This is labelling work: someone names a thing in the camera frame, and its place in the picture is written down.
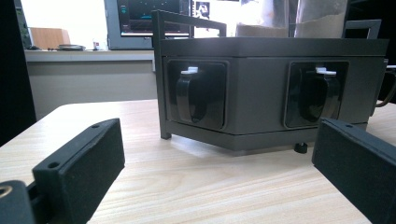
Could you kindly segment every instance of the white wall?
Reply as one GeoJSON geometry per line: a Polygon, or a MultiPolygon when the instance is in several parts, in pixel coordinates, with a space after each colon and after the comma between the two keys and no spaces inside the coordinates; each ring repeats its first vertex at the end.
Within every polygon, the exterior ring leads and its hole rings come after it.
{"type": "Polygon", "coordinates": [[[92,49],[107,36],[104,0],[21,0],[29,27],[67,30],[71,44],[92,49]]]}

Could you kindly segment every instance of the small black foot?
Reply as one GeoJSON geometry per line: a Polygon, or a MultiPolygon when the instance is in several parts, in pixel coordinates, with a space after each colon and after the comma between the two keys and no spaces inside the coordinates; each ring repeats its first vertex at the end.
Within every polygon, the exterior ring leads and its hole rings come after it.
{"type": "Polygon", "coordinates": [[[294,146],[294,151],[297,153],[305,154],[308,151],[308,145],[306,143],[297,143],[294,146]]]}

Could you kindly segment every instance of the wooden table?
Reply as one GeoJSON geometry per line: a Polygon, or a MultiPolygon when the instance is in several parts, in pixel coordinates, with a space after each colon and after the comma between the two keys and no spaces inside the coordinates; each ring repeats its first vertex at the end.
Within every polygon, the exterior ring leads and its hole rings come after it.
{"type": "MultiPolygon", "coordinates": [[[[396,105],[368,132],[396,145],[396,105]]],[[[312,164],[312,147],[235,157],[173,135],[160,138],[156,100],[64,105],[0,148],[0,182],[32,168],[90,125],[120,118],[125,168],[90,223],[369,223],[312,164]]]]}

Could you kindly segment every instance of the monitor screen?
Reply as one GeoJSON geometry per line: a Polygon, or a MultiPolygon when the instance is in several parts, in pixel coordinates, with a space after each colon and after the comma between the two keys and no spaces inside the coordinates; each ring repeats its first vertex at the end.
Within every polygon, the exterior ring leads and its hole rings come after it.
{"type": "MultiPolygon", "coordinates": [[[[152,36],[152,10],[191,15],[190,0],[117,0],[120,35],[152,36]]],[[[166,23],[166,36],[189,36],[189,26],[166,23]]]]}

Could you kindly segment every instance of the computer monitor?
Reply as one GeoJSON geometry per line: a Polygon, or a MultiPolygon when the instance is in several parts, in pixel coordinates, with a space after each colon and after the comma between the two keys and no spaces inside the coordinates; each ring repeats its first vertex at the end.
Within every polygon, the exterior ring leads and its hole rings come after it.
{"type": "MultiPolygon", "coordinates": [[[[152,49],[152,10],[191,15],[191,0],[105,0],[107,44],[115,49],[152,49]]],[[[188,37],[190,27],[165,24],[167,37],[188,37]]]]}

